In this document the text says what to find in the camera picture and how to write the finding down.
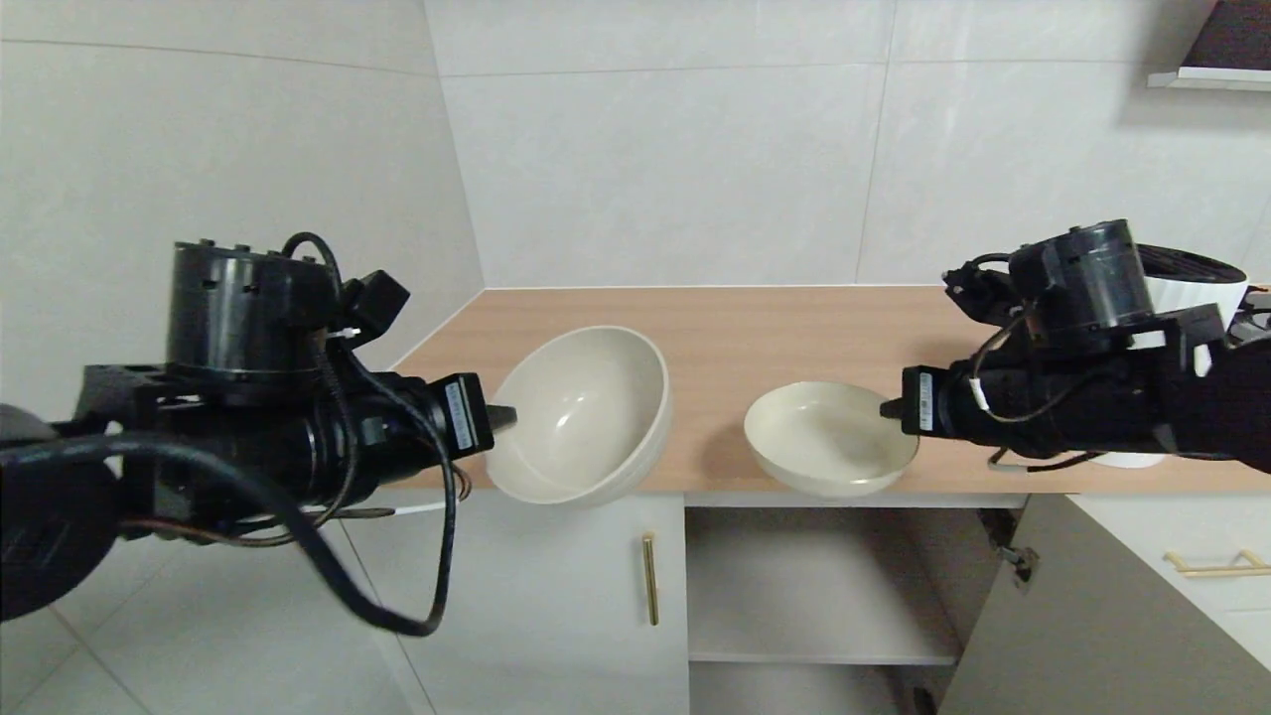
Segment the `wall tile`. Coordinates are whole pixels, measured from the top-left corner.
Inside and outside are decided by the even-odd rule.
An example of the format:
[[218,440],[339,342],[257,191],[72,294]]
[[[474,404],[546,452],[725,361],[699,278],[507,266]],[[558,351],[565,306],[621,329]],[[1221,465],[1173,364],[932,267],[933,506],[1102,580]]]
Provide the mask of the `wall tile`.
[[894,0],[427,0],[445,75],[881,62]]
[[487,283],[850,282],[882,72],[442,80]]
[[4,39],[437,71],[423,0],[6,0],[0,27]]
[[1248,273],[1249,279],[1271,283],[1271,199],[1262,210],[1262,221],[1253,231],[1253,240],[1244,251],[1244,260],[1238,265]]
[[980,253],[1115,217],[1141,243],[1239,262],[1271,190],[1266,98],[1148,90],[1145,71],[892,66],[858,279],[938,282]]
[[[322,533],[366,589],[344,532]],[[191,546],[88,643],[158,714],[411,714],[418,682],[394,677],[385,658],[404,655],[377,635],[295,547]]]
[[892,58],[1176,66],[1213,0],[900,0]]
[[78,648],[48,610],[0,624],[0,715],[17,711]]
[[18,715],[149,715],[85,650],[23,702]]
[[69,417],[85,364],[161,361],[172,241],[313,230],[414,296],[391,364],[480,290],[435,77],[4,43],[0,396]]
[[81,638],[93,635],[183,549],[192,546],[160,538],[116,542],[84,583],[57,599],[57,612]]

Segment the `drawer handle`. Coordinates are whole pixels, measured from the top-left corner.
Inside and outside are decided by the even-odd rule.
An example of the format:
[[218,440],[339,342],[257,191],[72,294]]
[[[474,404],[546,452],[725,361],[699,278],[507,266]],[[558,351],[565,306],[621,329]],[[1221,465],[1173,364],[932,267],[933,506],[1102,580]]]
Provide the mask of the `drawer handle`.
[[1181,575],[1188,579],[1220,579],[1229,577],[1271,577],[1271,564],[1254,556],[1248,549],[1242,549],[1239,559],[1249,563],[1248,566],[1188,566],[1182,556],[1173,551],[1166,552],[1166,560],[1174,565]]
[[653,565],[653,532],[644,535],[644,591],[648,598],[648,624],[658,625],[657,612],[657,568]]

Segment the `label sticker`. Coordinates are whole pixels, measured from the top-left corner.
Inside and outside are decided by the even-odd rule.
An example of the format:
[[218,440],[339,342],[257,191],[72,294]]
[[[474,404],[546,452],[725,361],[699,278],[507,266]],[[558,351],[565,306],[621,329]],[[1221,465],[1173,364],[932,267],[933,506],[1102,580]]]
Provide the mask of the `label sticker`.
[[935,400],[932,398],[932,375],[918,373],[918,429],[929,433],[935,428]]
[[468,427],[468,403],[459,384],[446,386],[446,405],[450,408],[450,422],[455,425],[455,444],[460,451],[472,450],[473,433]]

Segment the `kitchen counter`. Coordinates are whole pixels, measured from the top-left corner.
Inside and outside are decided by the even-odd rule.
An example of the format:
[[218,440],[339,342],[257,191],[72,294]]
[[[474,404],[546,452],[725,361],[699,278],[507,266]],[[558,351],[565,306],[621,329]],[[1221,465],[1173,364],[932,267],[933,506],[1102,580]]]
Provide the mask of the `kitchen counter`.
[[[741,431],[746,409],[765,392],[798,381],[840,381],[899,396],[902,368],[946,367],[993,333],[937,286],[487,290],[397,370],[427,380],[475,372],[492,399],[534,348],[592,324],[641,330],[666,356],[675,398],[671,439],[641,490],[684,493],[787,489],[759,470]],[[1271,476],[1237,462],[1168,457],[1146,470],[1080,465],[1018,475],[988,470],[990,453],[924,439],[890,491],[1271,490]],[[479,457],[465,466],[475,486],[491,486]],[[397,486],[435,486],[435,480],[430,474]]]

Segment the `bowl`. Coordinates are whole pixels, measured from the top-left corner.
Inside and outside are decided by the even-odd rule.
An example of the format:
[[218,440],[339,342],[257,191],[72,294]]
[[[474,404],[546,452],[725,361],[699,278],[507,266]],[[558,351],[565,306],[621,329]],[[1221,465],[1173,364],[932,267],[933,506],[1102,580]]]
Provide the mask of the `bowl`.
[[918,437],[878,415],[885,400],[844,384],[788,385],[746,411],[746,442],[759,466],[791,489],[826,498],[881,491],[918,453]]
[[491,404],[516,408],[517,423],[486,455],[487,474],[530,504],[596,507],[630,493],[662,457],[671,432],[662,352],[619,325],[547,342]]

